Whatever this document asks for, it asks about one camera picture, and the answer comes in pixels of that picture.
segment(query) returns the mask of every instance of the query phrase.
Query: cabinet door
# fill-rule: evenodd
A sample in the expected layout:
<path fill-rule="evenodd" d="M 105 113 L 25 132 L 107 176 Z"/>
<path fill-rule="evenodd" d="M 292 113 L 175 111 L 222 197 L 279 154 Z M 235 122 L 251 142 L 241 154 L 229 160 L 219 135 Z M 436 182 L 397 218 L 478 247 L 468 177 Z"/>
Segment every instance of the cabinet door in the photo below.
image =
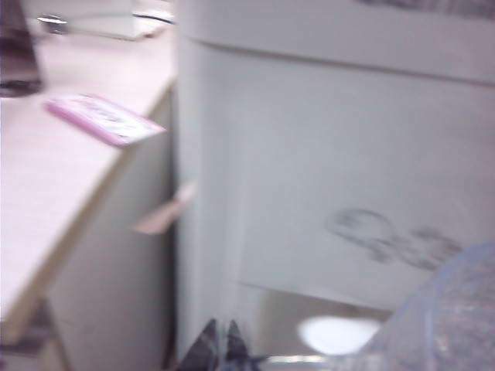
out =
<path fill-rule="evenodd" d="M 169 110 L 152 117 L 169 126 Z M 171 331 L 170 234 L 131 229 L 171 192 L 170 131 L 131 148 L 74 239 L 49 302 L 74 371 L 160 369 Z"/>

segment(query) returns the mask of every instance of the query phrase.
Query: white surface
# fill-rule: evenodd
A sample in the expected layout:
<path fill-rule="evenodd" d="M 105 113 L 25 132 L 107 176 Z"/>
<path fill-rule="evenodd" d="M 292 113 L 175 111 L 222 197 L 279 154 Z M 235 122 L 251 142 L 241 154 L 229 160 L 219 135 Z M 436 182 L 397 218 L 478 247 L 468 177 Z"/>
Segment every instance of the white surface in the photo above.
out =
<path fill-rule="evenodd" d="M 328 316 L 306 319 L 298 333 L 317 352 L 337 356 L 359 351 L 379 328 L 378 322 L 366 318 Z"/>
<path fill-rule="evenodd" d="M 181 32 L 269 53 L 495 83 L 495 22 L 356 0 L 182 0 Z"/>
<path fill-rule="evenodd" d="M 46 89 L 2 100 L 2 341 L 22 331 L 65 239 L 126 153 L 46 112 L 43 101 L 94 93 L 147 116 L 176 75 L 171 32 L 139 43 L 49 36 L 36 51 Z"/>

